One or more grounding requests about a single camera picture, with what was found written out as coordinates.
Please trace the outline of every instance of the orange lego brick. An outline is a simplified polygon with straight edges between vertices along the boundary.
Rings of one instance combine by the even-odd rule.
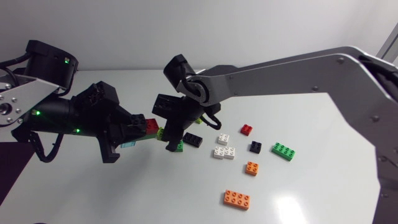
[[[246,166],[246,173],[250,175],[257,175],[258,171],[259,171],[259,164],[249,161]]]
[[[250,206],[250,196],[225,190],[224,204],[247,210]]]

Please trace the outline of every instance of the black cable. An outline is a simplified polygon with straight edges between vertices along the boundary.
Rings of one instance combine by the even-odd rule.
[[[4,70],[5,72],[8,73],[8,75],[11,77],[12,81],[14,82],[14,86],[19,86],[19,81],[18,78],[15,76],[15,74],[8,68],[0,68],[1,70]]]
[[[68,87],[63,93],[57,94],[57,96],[65,96],[66,94],[69,93],[70,89],[72,88],[72,83],[73,83],[73,78],[75,77],[75,73],[76,73],[76,72],[74,72],[74,73],[72,74],[72,77],[71,77],[70,83],[69,83],[69,87]]]
[[[0,62],[0,68],[5,68],[5,67],[8,67],[10,65],[15,65],[15,64],[24,62],[24,61],[28,60],[29,58],[30,58],[30,53],[26,52],[24,55],[22,55],[22,56],[20,56],[18,58],[11,59],[11,60],[8,60],[8,61],[5,61],[5,62]]]
[[[370,71],[377,72],[383,75],[388,81],[391,81],[395,86],[398,86],[398,73],[390,71],[381,65],[378,65],[372,61],[362,60],[361,63]]]
[[[200,116],[200,119],[201,119],[205,124],[207,124],[208,126],[210,126],[211,128],[213,128],[213,129],[215,129],[215,130],[220,130],[220,129],[221,129],[221,121],[219,121],[219,120],[216,118],[216,116],[214,116],[214,115],[210,115],[209,118],[210,118],[212,121],[214,121],[216,124],[211,124],[209,121],[207,121],[207,120],[203,117],[203,115]]]
[[[29,141],[32,144],[32,146],[36,152],[36,155],[40,159],[40,161],[45,162],[45,163],[53,161],[53,159],[57,155],[58,150],[61,146],[63,134],[58,134],[57,140],[55,141],[55,143],[53,143],[53,148],[47,156],[44,155],[44,148],[43,148],[42,142],[40,141],[39,135],[33,131],[31,131],[29,134],[30,134]]]

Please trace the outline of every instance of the blue tag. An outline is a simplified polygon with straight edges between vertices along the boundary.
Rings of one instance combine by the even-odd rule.
[[[135,146],[136,145],[136,142],[126,142],[126,143],[123,143],[121,146],[120,146],[120,148],[124,148],[124,147],[133,147],[133,146]]]

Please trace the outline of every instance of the red lego brick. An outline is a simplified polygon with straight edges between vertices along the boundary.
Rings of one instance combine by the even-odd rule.
[[[242,127],[242,129],[241,129],[241,133],[244,134],[244,135],[246,135],[246,136],[249,136],[251,130],[253,130],[253,128],[252,128],[251,126],[245,124],[245,125]]]
[[[155,118],[152,119],[146,119],[147,121],[147,132],[146,134],[157,134],[157,131],[159,130],[159,126],[157,125],[157,122]]]

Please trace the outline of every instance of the lego brick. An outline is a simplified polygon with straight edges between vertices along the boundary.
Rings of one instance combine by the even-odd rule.
[[[217,159],[224,159],[224,148],[216,146],[213,157]]]
[[[201,124],[203,121],[200,118],[198,118],[195,122]]]
[[[156,138],[156,134],[147,134],[142,138],[136,139],[136,141],[142,141],[142,140],[151,139],[151,138]]]
[[[220,136],[218,137],[218,143],[223,144],[226,146],[229,141],[229,135],[221,133]]]
[[[177,149],[174,152],[182,152],[182,148],[183,148],[183,141],[180,141],[180,143],[177,146]]]
[[[248,162],[246,165],[246,173],[250,175],[257,175],[257,172],[259,171],[259,164],[256,164],[255,162]]]
[[[275,143],[272,152],[288,161],[291,161],[296,153],[294,150],[279,143]]]
[[[184,137],[182,138],[183,142],[190,144],[192,146],[195,146],[195,147],[199,147],[202,140],[203,140],[203,138],[196,136],[194,134],[191,134],[191,133],[185,133]]]
[[[146,123],[145,117],[143,114],[132,114],[131,117],[132,125],[143,125]]]
[[[122,149],[122,148],[124,148],[124,147],[133,147],[133,146],[135,146],[135,145],[136,145],[136,142],[135,142],[135,141],[133,141],[133,142],[126,142],[126,143],[121,144],[121,145],[120,145],[120,148]]]
[[[247,210],[250,207],[250,196],[225,190],[224,204]]]
[[[226,159],[234,159],[235,158],[235,148],[234,147],[225,147],[224,148],[224,158]]]
[[[253,130],[253,128],[252,128],[251,126],[245,124],[245,125],[242,127],[242,129],[241,129],[241,133],[244,134],[244,135],[246,135],[246,136],[249,136],[251,130]]]
[[[259,154],[261,151],[261,143],[252,141],[250,146],[250,151]]]
[[[163,132],[164,132],[164,128],[160,127],[156,134],[157,140],[160,140],[160,141],[162,140]]]
[[[154,118],[152,119],[146,119],[147,121],[147,129],[146,129],[146,134],[156,134],[159,130],[159,126],[157,125],[157,122]]]

